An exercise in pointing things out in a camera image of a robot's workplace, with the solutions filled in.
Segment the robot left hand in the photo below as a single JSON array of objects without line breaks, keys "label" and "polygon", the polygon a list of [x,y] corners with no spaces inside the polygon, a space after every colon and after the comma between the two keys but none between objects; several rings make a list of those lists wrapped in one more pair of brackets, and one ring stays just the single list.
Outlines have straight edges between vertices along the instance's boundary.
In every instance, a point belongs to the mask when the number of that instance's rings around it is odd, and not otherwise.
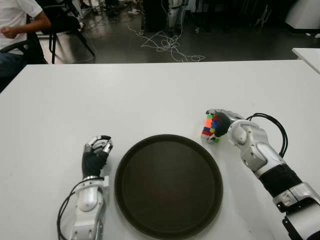
[{"label": "robot left hand", "polygon": [[83,179],[100,176],[112,148],[112,138],[108,135],[95,136],[84,145],[81,162]]}]

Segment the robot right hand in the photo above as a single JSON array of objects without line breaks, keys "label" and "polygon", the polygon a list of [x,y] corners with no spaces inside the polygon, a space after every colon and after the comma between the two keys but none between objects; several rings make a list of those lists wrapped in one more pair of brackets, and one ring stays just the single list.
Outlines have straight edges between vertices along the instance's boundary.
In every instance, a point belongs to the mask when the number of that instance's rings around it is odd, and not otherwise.
[{"label": "robot right hand", "polygon": [[206,138],[208,143],[218,142],[220,137],[227,133],[233,122],[244,119],[238,113],[225,109],[211,108],[205,114],[206,119],[211,120],[210,127],[204,126],[202,131],[202,136]]}]

